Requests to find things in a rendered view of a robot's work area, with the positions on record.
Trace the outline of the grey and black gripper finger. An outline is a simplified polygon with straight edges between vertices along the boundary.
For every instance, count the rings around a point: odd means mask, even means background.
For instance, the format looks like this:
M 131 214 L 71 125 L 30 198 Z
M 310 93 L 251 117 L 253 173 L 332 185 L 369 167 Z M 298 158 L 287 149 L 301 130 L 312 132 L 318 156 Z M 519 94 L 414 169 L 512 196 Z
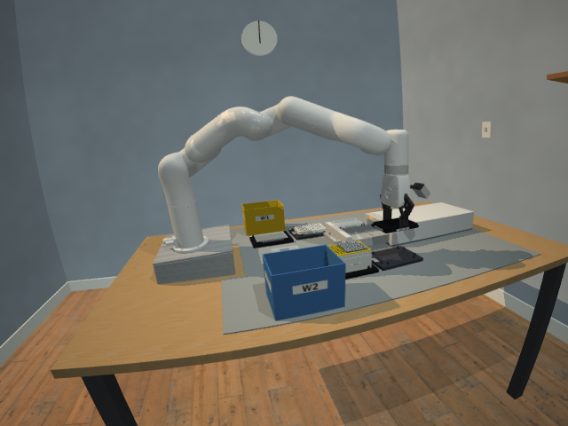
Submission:
M 398 225 L 400 229 L 408 227 L 408 216 L 410 215 L 412 209 L 414 208 L 414 203 L 411 201 L 411 199 L 408 197 L 406 193 L 404 194 L 404 201 L 405 201 L 404 206 L 398 208 L 401 215 L 399 216 L 399 225 Z M 405 210 L 403 211 L 403 209 Z
M 390 206 L 383 204 L 383 220 L 391 219 L 392 209 Z

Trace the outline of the blue bin with label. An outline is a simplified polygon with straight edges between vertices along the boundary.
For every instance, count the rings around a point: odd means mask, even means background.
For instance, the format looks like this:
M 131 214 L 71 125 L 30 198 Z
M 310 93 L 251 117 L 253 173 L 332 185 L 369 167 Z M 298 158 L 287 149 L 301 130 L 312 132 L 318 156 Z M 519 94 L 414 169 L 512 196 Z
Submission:
M 346 263 L 327 245 L 263 254 L 276 320 L 345 307 Z

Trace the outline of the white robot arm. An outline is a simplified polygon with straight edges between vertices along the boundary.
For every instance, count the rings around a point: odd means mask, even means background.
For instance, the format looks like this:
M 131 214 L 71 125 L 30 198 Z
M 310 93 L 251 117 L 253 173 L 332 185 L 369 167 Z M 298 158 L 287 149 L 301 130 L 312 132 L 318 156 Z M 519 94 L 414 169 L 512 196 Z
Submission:
M 173 250 L 177 253 L 191 253 L 205 248 L 209 239 L 202 233 L 190 176 L 214 160 L 222 147 L 237 137 L 258 141 L 291 126 L 358 147 L 364 153 L 384 154 L 386 174 L 408 173 L 406 130 L 385 131 L 371 123 L 296 97 L 286 97 L 278 105 L 260 113 L 243 106 L 233 107 L 193 134 L 183 150 L 169 154 L 160 161 L 158 175 L 174 232 L 174 236 L 163 239 L 163 243 L 166 246 L 173 244 Z

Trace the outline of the grey flat mat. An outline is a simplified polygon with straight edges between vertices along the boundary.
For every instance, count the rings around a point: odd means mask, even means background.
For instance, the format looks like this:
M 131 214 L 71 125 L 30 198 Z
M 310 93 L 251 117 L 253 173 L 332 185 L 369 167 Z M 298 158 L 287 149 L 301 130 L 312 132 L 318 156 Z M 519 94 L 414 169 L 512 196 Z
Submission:
M 294 242 L 253 248 L 244 227 L 231 230 L 232 245 L 239 245 L 245 276 L 222 279 L 224 335 L 313 320 L 348 312 L 401 297 L 439 288 L 479 274 L 490 272 L 541 253 L 480 232 L 476 229 L 452 233 L 397 246 L 423 257 L 423 261 L 345 280 L 345 307 L 300 317 L 276 320 L 264 283 L 263 254 L 271 249 L 298 246 L 300 249 L 334 245 L 325 236 L 296 240 L 288 229 L 356 218 L 365 223 L 365 213 L 285 222 L 285 231 Z M 387 244 L 368 246 L 372 251 L 396 248 Z

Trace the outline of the yellow open-top bin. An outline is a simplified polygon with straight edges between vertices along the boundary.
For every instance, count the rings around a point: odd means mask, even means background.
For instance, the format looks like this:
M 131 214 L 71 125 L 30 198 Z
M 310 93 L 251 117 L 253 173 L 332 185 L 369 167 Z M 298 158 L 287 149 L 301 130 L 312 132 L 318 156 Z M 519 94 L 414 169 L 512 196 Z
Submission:
M 285 231 L 284 207 L 278 200 L 245 203 L 242 207 L 247 236 Z

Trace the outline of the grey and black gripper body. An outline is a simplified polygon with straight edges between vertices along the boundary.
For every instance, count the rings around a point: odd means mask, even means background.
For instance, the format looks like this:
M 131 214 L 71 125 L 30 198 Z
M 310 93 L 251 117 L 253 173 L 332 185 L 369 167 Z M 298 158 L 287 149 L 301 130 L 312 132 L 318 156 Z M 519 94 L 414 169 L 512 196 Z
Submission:
M 386 176 L 385 176 L 386 175 Z M 381 202 L 398 209 L 405 204 L 404 194 L 410 198 L 410 181 L 407 174 L 383 174 Z

